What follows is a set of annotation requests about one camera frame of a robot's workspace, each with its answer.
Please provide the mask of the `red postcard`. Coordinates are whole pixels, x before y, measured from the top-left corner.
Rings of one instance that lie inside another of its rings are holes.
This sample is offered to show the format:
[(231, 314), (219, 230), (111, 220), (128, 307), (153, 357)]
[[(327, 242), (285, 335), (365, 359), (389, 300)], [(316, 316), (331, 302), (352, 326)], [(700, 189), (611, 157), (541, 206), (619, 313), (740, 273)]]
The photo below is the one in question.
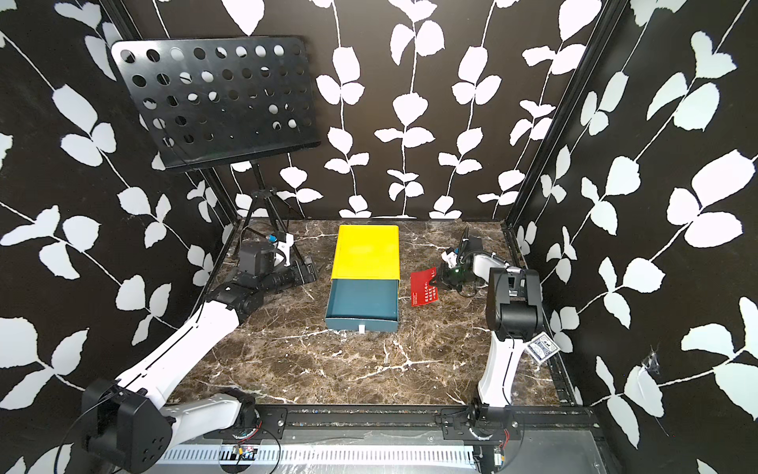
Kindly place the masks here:
[(438, 288), (433, 284), (437, 268), (411, 274), (412, 307), (428, 305), (438, 301)]

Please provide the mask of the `yellow teal drawer cabinet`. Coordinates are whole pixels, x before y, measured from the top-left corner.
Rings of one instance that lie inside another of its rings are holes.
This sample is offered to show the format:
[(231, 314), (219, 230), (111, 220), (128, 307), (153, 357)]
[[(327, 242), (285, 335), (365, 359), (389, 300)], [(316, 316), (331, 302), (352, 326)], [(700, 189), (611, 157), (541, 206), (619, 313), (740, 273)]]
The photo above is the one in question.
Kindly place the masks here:
[(332, 280), (400, 280), (397, 225), (341, 225)]

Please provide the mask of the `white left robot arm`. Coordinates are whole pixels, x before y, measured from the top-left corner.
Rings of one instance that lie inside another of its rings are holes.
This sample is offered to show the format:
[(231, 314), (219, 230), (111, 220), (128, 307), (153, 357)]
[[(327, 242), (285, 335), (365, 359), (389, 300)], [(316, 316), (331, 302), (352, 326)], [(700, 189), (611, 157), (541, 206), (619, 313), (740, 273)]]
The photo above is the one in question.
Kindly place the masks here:
[(309, 258), (265, 276), (240, 272), (211, 290), (195, 314), (155, 351), (113, 380), (97, 379), (82, 396), (81, 446), (128, 473), (143, 473), (167, 451), (210, 432), (252, 438), (262, 423), (256, 399), (227, 389), (207, 399), (168, 403), (185, 376), (264, 303), (267, 292), (315, 282)]

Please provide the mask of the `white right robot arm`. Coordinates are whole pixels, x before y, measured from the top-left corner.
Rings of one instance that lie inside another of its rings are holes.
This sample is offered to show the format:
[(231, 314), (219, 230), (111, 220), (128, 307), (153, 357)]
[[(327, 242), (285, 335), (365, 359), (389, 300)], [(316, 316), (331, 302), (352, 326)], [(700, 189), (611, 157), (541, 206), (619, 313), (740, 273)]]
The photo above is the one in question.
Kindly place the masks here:
[(450, 290), (461, 290), (466, 282), (487, 285), (485, 318), (491, 347), (478, 394), (484, 404), (505, 408), (512, 403), (520, 358), (543, 325), (539, 274), (513, 266), (495, 254), (476, 252), (464, 257), (448, 250), (442, 254), (437, 280), (441, 288)]

